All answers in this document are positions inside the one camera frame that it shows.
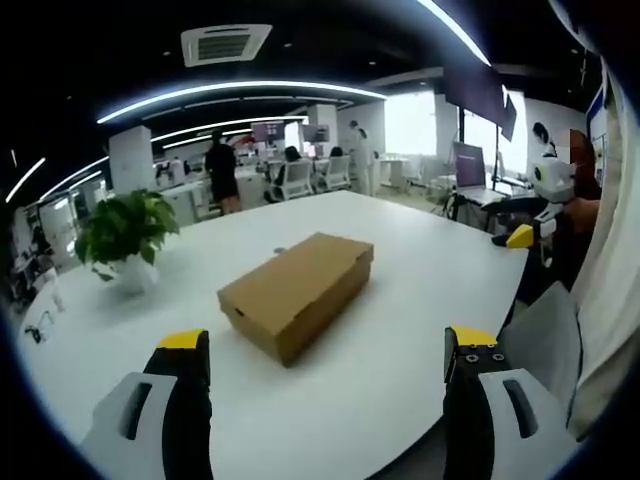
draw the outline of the led light strip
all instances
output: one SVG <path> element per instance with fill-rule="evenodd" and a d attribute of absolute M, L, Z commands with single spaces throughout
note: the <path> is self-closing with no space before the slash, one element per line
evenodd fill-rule
<path fill-rule="evenodd" d="M 242 130 L 232 130 L 230 132 L 223 132 L 222 136 L 223 137 L 228 137 L 230 135 L 239 135 L 241 133 L 250 133 L 251 131 L 252 130 L 250 128 L 243 128 Z M 162 148 L 167 150 L 169 148 L 179 147 L 180 145 L 187 145 L 189 143 L 202 142 L 203 140 L 210 140 L 210 139 L 211 139 L 211 135 L 202 135 L 200 137 L 194 137 L 194 138 L 190 138 L 188 140 L 182 140 L 180 142 L 170 143 L 168 145 L 163 145 Z"/>
<path fill-rule="evenodd" d="M 13 196 L 16 194 L 16 192 L 18 190 L 20 190 L 20 187 L 24 184 L 24 182 L 26 182 L 29 177 L 31 175 L 33 175 L 33 172 L 35 172 L 37 169 L 39 169 L 42 164 L 44 162 L 46 162 L 47 159 L 42 157 L 40 160 L 38 160 L 38 163 L 36 163 L 33 167 L 31 167 L 27 173 L 24 174 L 24 176 L 18 180 L 18 183 L 15 184 L 15 186 L 11 189 L 11 191 L 9 192 L 9 195 L 7 195 L 7 198 L 4 200 L 6 203 L 9 203 L 11 201 L 11 199 L 13 198 Z"/>
<path fill-rule="evenodd" d="M 184 133 L 197 132 L 200 130 L 208 130 L 211 128 L 217 127 L 227 127 L 229 125 L 239 125 L 242 123 L 259 123 L 259 122 L 273 122 L 277 120 L 306 120 L 306 115 L 286 115 L 282 117 L 260 117 L 260 118 L 245 118 L 244 120 L 230 120 L 228 122 L 220 122 L 220 123 L 212 123 L 211 125 L 201 125 L 199 127 L 187 128 L 186 130 L 179 130 L 177 132 L 167 133 L 166 135 L 160 135 L 159 137 L 155 137 L 151 139 L 151 142 L 159 142 L 160 140 L 164 140 L 166 138 L 176 137 L 178 135 L 182 135 Z"/>
<path fill-rule="evenodd" d="M 82 180 L 80 180 L 79 182 L 74 183 L 73 185 L 71 185 L 69 188 L 67 188 L 68 191 L 73 190 L 74 188 L 78 188 L 80 185 L 82 185 L 85 182 L 88 182 L 89 180 L 91 180 L 92 178 L 96 178 L 98 175 L 100 175 L 102 173 L 102 170 L 98 170 L 97 172 L 92 173 L 91 175 L 84 177 Z"/>
<path fill-rule="evenodd" d="M 491 66 L 491 63 L 487 59 L 480 47 L 476 45 L 476 43 L 471 39 L 469 34 L 465 32 L 460 25 L 456 23 L 456 21 L 451 18 L 447 12 L 442 10 L 433 0 L 417 0 L 421 3 L 427 10 L 433 13 L 436 17 L 440 19 L 442 23 L 444 23 L 449 29 L 460 39 L 462 42 L 471 50 L 476 57 L 480 59 L 482 63 L 485 65 Z"/>
<path fill-rule="evenodd" d="M 67 183 L 70 180 L 73 180 L 74 178 L 76 178 L 78 175 L 82 175 L 84 172 L 86 172 L 87 170 L 92 169 L 93 167 L 95 167 L 96 165 L 101 164 L 102 162 L 106 162 L 107 160 L 109 160 L 109 156 L 107 155 L 106 157 L 102 157 L 100 160 L 96 160 L 95 162 L 93 162 L 90 165 L 87 165 L 84 168 L 81 168 L 80 170 L 78 170 L 76 173 L 73 173 L 71 175 L 69 175 L 67 178 L 65 178 L 64 180 L 62 180 L 60 183 L 58 183 L 55 187 L 51 188 L 50 190 L 47 191 L 47 193 L 45 193 L 44 195 L 42 195 L 40 197 L 40 200 L 38 200 L 39 202 L 43 201 L 45 198 L 47 198 L 49 195 L 51 195 L 53 192 L 55 192 L 57 189 L 59 189 L 62 185 L 64 185 L 65 183 Z"/>
<path fill-rule="evenodd" d="M 228 82 L 217 83 L 213 85 L 203 85 L 201 87 L 186 88 L 184 90 L 177 90 L 175 92 L 165 93 L 156 97 L 147 98 L 140 102 L 128 105 L 120 110 L 116 110 L 109 115 L 106 115 L 97 120 L 98 124 L 106 123 L 109 120 L 113 120 L 116 117 L 124 115 L 125 113 L 132 112 L 138 108 L 151 105 L 153 103 L 162 102 L 171 98 L 182 97 L 184 95 L 192 95 L 194 93 L 213 92 L 218 90 L 231 90 L 236 88 L 261 88 L 261 87 L 291 87 L 291 88 L 309 88 L 315 90 L 332 90 L 336 92 L 352 93 L 355 95 L 362 95 L 365 97 L 377 98 L 379 100 L 386 100 L 387 97 L 379 93 L 369 92 L 367 90 L 361 90 L 359 88 L 343 87 L 340 85 L 331 85 L 327 83 L 312 83 L 312 82 L 293 82 L 293 81 L 278 81 L 278 80 L 262 80 L 262 81 L 249 81 L 249 82 Z"/>

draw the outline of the potted plant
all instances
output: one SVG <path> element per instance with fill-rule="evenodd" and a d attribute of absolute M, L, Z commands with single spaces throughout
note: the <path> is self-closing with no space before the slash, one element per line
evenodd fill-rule
<path fill-rule="evenodd" d="M 179 231 L 164 197 L 138 190 L 96 205 L 76 242 L 76 253 L 102 280 L 117 276 L 129 292 L 145 292 L 158 280 L 156 251 L 167 234 Z"/>

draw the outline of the ceiling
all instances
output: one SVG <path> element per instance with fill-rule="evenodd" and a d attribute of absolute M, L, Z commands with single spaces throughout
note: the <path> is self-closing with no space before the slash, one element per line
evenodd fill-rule
<path fill-rule="evenodd" d="M 105 125 L 97 118 L 159 93 L 239 80 L 303 80 L 368 88 L 369 82 L 439 67 L 466 47 L 417 0 L 234 0 L 103 2 L 99 6 L 16 5 L 3 26 L 0 54 L 8 94 L 0 144 L 5 192 L 39 158 L 47 158 L 15 197 L 37 199 L 53 184 L 105 155 L 109 136 L 143 123 L 154 135 L 218 121 L 286 114 L 325 97 L 359 103 L 358 95 L 252 88 L 173 99 Z M 600 64 L 564 30 L 546 2 L 437 0 L 493 64 L 516 65 L 503 79 L 534 98 L 586 109 Z M 266 23 L 273 30 L 250 62 L 186 68 L 180 33 L 225 24 Z M 429 85 L 439 88 L 438 81 Z M 380 88 L 425 88 L 420 80 Z M 284 99 L 190 104 L 221 98 Z M 173 110 L 154 118 L 157 112 Z M 17 168 L 11 157 L 13 149 Z"/>

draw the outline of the green leaves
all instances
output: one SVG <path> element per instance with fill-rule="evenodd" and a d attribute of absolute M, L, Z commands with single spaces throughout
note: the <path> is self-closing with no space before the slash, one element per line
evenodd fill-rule
<path fill-rule="evenodd" d="M 76 242 L 82 263 L 109 265 L 140 254 L 153 265 L 169 233 L 179 233 L 171 205 L 162 195 L 138 190 L 100 202 Z M 113 277 L 96 271 L 103 280 Z"/>

